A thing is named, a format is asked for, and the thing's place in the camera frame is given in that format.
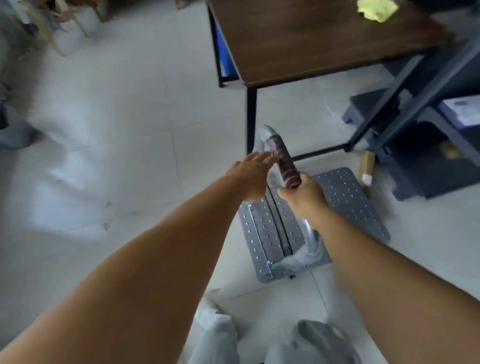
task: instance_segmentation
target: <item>gray pants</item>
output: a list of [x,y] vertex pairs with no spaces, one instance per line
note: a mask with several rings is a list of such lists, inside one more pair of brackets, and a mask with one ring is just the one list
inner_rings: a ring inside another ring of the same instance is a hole
[[[284,342],[268,348],[265,364],[361,364],[352,345],[318,321],[299,321]],[[228,315],[205,328],[189,364],[240,364],[237,331]]]

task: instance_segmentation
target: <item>white tile floor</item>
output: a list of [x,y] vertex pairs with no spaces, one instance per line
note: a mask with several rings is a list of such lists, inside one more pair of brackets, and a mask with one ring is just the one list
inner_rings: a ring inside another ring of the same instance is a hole
[[[177,12],[173,0],[143,1],[85,27],[89,39],[59,34],[67,57],[32,52],[12,75],[12,103],[45,137],[0,150],[0,347],[244,152],[243,87],[216,87],[204,4]],[[293,154],[328,146],[352,133],[341,121],[348,97],[389,81],[373,66],[262,89],[258,122],[277,128]],[[358,153],[339,152],[299,167],[358,164]],[[372,200],[391,245],[480,298],[480,187],[402,203],[392,188],[379,170]],[[260,363],[266,344],[300,318],[333,322],[365,363],[384,363],[329,267],[260,284],[238,219],[209,290],[239,325],[245,363]],[[184,359],[199,334],[194,324]]]

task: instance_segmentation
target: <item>metal base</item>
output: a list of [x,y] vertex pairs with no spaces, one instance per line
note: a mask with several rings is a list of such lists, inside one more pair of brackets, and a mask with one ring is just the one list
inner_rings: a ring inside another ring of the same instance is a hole
[[[372,203],[363,194],[353,172],[348,168],[339,168],[330,172],[317,174],[313,178],[324,189],[328,205],[349,219],[355,226],[387,243],[390,234],[380,221]],[[278,196],[276,189],[267,189],[271,193],[277,207],[283,226],[276,226],[272,219],[265,198],[256,204],[243,203],[239,209],[247,246],[252,257],[257,278],[262,283],[269,283],[298,272],[272,271],[271,265],[280,262],[285,256],[293,255],[303,245],[303,235],[297,220],[287,203]],[[282,246],[279,234],[285,234],[288,246]],[[328,252],[325,251],[320,261],[304,266],[304,270],[331,263]]]

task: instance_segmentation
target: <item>forearm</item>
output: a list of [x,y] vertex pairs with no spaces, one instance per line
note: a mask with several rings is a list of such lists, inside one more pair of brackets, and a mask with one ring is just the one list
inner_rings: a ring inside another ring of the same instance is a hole
[[322,208],[311,224],[390,363],[478,360],[478,301],[364,234],[337,212]]
[[241,202],[238,180],[220,178],[107,258],[0,362],[176,363]]

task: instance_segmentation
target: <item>handle grip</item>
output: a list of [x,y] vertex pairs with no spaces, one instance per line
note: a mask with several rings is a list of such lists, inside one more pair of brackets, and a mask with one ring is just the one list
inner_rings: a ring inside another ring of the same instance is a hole
[[275,134],[267,139],[267,144],[270,149],[276,151],[280,157],[278,167],[280,168],[280,173],[282,174],[282,179],[285,186],[288,188],[297,188],[300,186],[300,174],[297,170],[297,167],[295,167],[295,164],[293,163],[292,157],[288,153],[282,137],[278,134]]

